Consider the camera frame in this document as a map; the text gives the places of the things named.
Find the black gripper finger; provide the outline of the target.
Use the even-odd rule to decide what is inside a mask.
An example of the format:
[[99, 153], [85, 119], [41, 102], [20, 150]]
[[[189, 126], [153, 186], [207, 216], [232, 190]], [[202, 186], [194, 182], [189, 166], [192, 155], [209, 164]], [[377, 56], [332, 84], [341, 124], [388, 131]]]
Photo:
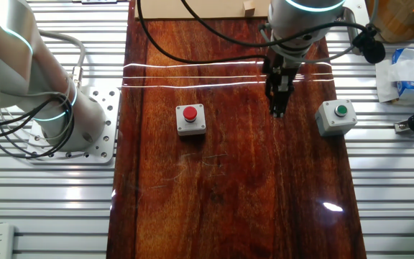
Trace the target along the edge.
[[270, 113], [271, 114], [275, 114], [276, 113], [275, 93], [276, 93], [276, 87], [275, 86], [270, 86], [268, 98], [270, 100]]
[[289, 100], [288, 91], [278, 91], [274, 95], [274, 116], [277, 118], [282, 117], [287, 109]]

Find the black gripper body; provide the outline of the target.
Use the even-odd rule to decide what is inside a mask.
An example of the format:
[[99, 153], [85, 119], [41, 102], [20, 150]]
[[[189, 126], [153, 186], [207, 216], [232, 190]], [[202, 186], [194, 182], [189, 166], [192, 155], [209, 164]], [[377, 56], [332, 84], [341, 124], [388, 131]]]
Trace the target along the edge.
[[277, 53], [268, 53], [262, 72], [267, 76], [265, 81], [265, 95], [277, 93], [291, 93], [293, 80], [299, 70], [300, 64], [284, 58]]

